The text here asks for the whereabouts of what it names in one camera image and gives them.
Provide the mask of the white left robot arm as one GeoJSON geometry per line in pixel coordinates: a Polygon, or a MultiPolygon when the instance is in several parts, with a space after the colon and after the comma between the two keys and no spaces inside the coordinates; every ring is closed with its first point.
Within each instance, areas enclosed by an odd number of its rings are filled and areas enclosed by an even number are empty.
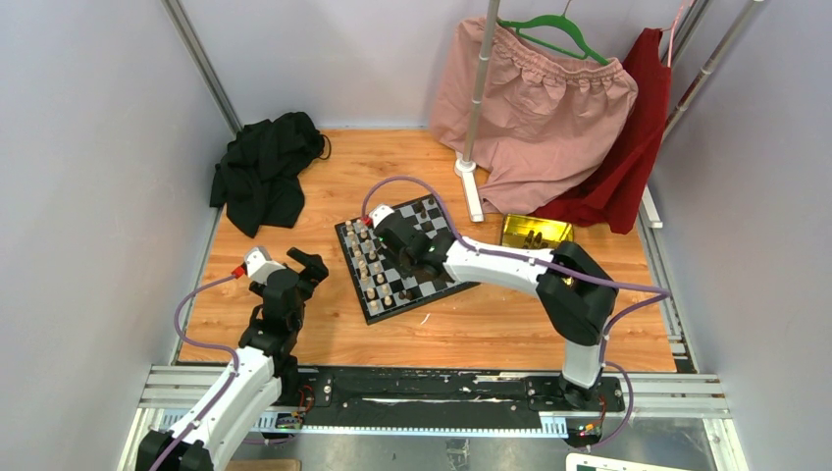
{"type": "Polygon", "coordinates": [[[311,388],[302,384],[292,351],[304,324],[307,301],[329,275],[318,254],[295,247],[287,256],[298,271],[271,258],[266,249],[249,250],[226,282],[246,277],[261,302],[256,305],[237,348],[194,340],[175,330],[182,342],[220,350],[231,360],[209,390],[167,431],[150,431],[136,454],[137,470],[223,470],[267,407],[290,405],[307,410],[311,388]]]}

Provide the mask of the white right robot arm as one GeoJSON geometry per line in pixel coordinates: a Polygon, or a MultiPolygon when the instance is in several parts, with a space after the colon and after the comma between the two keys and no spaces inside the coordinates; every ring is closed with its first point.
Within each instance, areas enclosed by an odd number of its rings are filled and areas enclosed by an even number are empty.
{"type": "Polygon", "coordinates": [[[598,404],[602,330],[618,290],[582,247],[562,242],[554,249],[515,249],[453,232],[427,235],[387,205],[364,220],[398,269],[535,297],[565,340],[554,397],[573,410],[598,404]]]}

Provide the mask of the black white chessboard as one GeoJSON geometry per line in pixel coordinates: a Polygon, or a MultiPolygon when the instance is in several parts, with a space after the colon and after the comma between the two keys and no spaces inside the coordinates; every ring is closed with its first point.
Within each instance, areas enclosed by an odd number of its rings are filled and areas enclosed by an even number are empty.
{"type": "Polygon", "coordinates": [[[381,252],[382,244],[373,231],[358,219],[336,224],[335,232],[369,325],[476,286],[448,276],[433,279],[399,271],[381,252]]]}

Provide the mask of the white rack stand base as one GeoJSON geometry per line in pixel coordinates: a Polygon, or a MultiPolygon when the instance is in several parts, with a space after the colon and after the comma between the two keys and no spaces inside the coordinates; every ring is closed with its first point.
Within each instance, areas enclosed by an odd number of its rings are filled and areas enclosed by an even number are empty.
{"type": "Polygon", "coordinates": [[[456,152],[455,155],[454,173],[461,180],[469,218],[473,223],[482,223],[485,221],[485,213],[475,180],[477,165],[466,159],[461,152],[456,152]]]}

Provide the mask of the gold metal tin tray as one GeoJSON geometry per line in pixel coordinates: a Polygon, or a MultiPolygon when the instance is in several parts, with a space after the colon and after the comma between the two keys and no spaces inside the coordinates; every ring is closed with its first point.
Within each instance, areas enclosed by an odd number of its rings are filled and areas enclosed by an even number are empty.
{"type": "Polygon", "coordinates": [[[557,247],[563,241],[574,240],[574,228],[571,224],[527,215],[506,214],[503,217],[499,244],[506,247],[522,249],[534,248],[533,244],[524,247],[524,239],[529,231],[543,234],[547,247],[557,247]]]}

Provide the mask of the black cloth garment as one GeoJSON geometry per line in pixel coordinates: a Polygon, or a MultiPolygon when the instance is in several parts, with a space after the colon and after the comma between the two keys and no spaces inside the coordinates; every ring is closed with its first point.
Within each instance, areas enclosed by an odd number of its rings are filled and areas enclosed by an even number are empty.
{"type": "Polygon", "coordinates": [[[305,205],[299,175],[331,152],[329,138],[304,112],[246,125],[214,166],[209,205],[225,208],[248,237],[263,226],[291,229],[305,205]]]}

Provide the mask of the pink cloth garment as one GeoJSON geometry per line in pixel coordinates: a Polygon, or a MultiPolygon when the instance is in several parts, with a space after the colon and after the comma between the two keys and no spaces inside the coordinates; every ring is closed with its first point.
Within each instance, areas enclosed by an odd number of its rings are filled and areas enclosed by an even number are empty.
{"type": "Polygon", "coordinates": [[[615,58],[552,55],[497,27],[471,153],[489,174],[478,187],[484,211],[529,214],[586,180],[638,93],[615,58]]]}

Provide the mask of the red cloth garment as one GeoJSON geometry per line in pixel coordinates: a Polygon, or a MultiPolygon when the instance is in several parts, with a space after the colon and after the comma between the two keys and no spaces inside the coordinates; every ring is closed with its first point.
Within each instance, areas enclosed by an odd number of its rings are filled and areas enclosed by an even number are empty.
{"type": "Polygon", "coordinates": [[[623,61],[639,94],[623,131],[600,167],[583,183],[532,213],[579,227],[606,224],[615,234],[633,230],[665,129],[672,71],[659,59],[663,31],[646,28],[623,61]]]}

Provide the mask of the silver rack pole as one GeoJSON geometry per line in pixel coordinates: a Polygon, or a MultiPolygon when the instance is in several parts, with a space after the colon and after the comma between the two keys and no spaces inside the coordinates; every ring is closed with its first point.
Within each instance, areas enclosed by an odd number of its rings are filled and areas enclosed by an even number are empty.
{"type": "Polygon", "coordinates": [[[476,165],[472,159],[472,153],[479,127],[482,100],[484,97],[489,61],[492,55],[494,43],[494,30],[498,18],[499,5],[499,0],[491,0],[489,2],[489,8],[487,11],[484,26],[483,40],[478,55],[478,65],[475,75],[473,95],[471,101],[472,108],[466,134],[464,150],[462,151],[461,157],[457,159],[457,167],[461,171],[469,173],[473,172],[476,168],[476,165]]]}

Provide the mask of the green clothes hanger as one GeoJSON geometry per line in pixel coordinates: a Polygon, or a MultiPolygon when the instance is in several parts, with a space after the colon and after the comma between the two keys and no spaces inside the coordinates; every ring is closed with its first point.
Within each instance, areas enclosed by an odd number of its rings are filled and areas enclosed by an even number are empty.
{"type": "Polygon", "coordinates": [[[518,37],[564,56],[606,66],[609,60],[588,42],[581,28],[568,17],[572,1],[560,13],[538,15],[530,20],[497,20],[518,37]]]}

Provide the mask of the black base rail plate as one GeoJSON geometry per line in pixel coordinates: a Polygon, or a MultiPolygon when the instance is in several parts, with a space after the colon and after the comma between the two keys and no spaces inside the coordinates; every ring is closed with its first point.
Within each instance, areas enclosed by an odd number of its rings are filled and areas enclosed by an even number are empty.
{"type": "Polygon", "coordinates": [[[626,409],[617,378],[583,393],[556,371],[319,366],[300,369],[299,387],[313,403],[307,424],[320,426],[529,430],[544,412],[594,421],[626,409]]]}

